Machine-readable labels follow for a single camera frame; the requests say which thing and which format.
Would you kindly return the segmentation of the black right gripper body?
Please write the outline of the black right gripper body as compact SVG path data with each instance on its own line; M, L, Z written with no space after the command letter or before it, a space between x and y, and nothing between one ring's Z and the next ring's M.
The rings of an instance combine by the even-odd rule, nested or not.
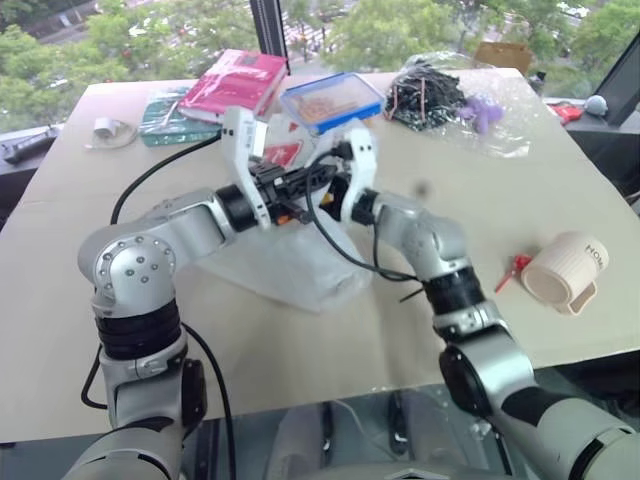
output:
M334 203L330 208L325 208L329 216L340 216L344 197L349 189L351 176L346 173L338 173L330 183L327 191L334 195Z

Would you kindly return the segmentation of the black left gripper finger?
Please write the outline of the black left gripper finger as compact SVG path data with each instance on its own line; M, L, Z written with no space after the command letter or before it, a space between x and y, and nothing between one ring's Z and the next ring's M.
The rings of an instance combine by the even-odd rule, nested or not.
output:
M296 220L299 223L309 222L309 213L307 210L298 205L294 200L280 197L278 199L279 213L277 215L278 223L288 223Z
M307 181L310 181L311 189L322 187L323 169L297 169L284 176L284 185L287 189L305 189Z

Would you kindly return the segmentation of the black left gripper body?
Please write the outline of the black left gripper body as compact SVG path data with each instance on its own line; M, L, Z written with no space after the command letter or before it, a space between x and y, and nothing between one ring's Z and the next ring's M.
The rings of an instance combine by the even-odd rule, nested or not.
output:
M287 189L284 185L284 176L294 170L287 171L280 165L264 163L251 166L249 171L272 222L285 224L277 222L278 199L285 197L294 200L299 205L298 201L305 197L305 189Z

